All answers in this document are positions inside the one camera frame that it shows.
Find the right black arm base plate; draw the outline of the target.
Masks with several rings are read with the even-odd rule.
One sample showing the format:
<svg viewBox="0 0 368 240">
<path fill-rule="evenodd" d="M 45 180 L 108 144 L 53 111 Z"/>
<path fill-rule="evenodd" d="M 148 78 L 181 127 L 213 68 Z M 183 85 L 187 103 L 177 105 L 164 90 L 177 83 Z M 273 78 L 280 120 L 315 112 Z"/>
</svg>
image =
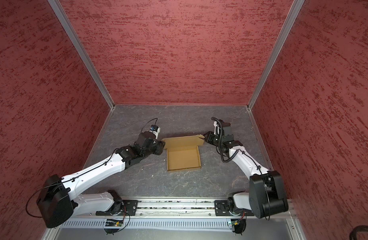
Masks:
<svg viewBox="0 0 368 240">
<path fill-rule="evenodd" d="M 231 200 L 216 200 L 214 201 L 215 215 L 218 217 L 253 217 L 251 210 L 237 208 Z"/>
</svg>

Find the brown cardboard box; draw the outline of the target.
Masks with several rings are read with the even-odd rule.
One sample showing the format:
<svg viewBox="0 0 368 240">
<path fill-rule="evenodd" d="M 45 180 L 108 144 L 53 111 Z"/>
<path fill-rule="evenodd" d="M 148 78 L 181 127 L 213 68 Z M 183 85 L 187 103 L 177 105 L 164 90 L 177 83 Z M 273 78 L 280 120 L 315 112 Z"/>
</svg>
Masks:
<svg viewBox="0 0 368 240">
<path fill-rule="evenodd" d="M 162 139 L 167 151 L 168 172 L 192 171 L 201 168 L 199 147 L 204 144 L 203 135 Z"/>
</svg>

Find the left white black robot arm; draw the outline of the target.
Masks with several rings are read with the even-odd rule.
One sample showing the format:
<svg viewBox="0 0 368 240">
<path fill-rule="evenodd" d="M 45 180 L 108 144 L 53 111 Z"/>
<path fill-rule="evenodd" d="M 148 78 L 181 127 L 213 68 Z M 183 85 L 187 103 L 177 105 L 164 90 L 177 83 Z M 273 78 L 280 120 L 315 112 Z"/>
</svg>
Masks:
<svg viewBox="0 0 368 240">
<path fill-rule="evenodd" d="M 114 190 L 84 195 L 84 191 L 102 180 L 120 173 L 150 155 L 161 155 L 165 142 L 159 141 L 156 125 L 139 134 L 133 145 L 116 148 L 106 159 L 79 172 L 50 176 L 41 189 L 36 204 L 47 228 L 55 228 L 69 218 L 96 213 L 102 216 L 124 215 L 122 198 Z"/>
</svg>

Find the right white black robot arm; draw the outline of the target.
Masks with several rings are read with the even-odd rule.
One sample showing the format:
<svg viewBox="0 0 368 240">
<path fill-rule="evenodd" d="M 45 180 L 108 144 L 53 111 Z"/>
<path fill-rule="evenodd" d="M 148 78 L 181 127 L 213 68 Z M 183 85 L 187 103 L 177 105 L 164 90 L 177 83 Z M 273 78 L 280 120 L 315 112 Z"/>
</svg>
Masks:
<svg viewBox="0 0 368 240">
<path fill-rule="evenodd" d="M 231 215 L 242 216 L 245 212 L 251 212 L 258 219 L 270 219 L 272 215 L 289 210 L 284 181 L 279 172 L 262 166 L 241 142 L 231 137 L 218 137 L 208 132 L 204 140 L 216 146 L 223 162 L 235 163 L 249 179 L 248 191 L 229 195 L 226 210 Z"/>
</svg>

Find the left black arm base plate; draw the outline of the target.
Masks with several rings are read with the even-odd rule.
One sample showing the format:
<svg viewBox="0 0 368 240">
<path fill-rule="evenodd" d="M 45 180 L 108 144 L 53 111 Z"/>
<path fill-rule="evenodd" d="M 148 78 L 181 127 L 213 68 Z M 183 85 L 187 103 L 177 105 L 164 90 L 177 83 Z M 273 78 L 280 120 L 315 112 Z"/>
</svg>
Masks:
<svg viewBox="0 0 368 240">
<path fill-rule="evenodd" d="M 107 211 L 96 211 L 96 216 L 134 216 L 138 203 L 138 200 L 115 201 Z"/>
</svg>

